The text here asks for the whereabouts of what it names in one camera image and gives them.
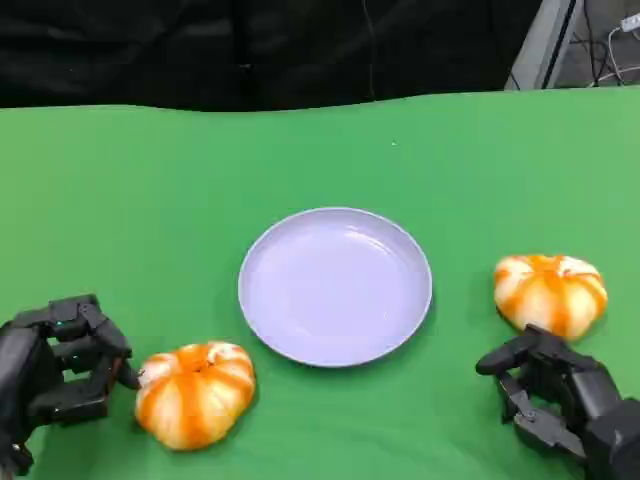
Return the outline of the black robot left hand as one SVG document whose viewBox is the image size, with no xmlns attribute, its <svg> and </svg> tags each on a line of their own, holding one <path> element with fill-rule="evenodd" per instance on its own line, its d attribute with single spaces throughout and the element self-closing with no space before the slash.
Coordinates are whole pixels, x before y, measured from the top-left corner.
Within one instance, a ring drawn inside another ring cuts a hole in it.
<svg viewBox="0 0 640 480">
<path fill-rule="evenodd" d="M 1 327 L 1 440 L 102 418 L 117 383 L 140 388 L 132 348 L 94 294 L 52 300 Z"/>
</svg>

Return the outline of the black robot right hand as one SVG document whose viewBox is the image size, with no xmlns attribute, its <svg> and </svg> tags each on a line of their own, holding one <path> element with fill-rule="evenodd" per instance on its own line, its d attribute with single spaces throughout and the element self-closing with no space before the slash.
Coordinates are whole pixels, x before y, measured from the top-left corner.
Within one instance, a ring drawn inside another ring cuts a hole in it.
<svg viewBox="0 0 640 480">
<path fill-rule="evenodd" d="M 639 401 L 621 396 L 601 362 L 528 325 L 476 372 L 494 378 L 502 422 L 530 447 L 572 457 L 588 479 L 639 477 Z"/>
</svg>

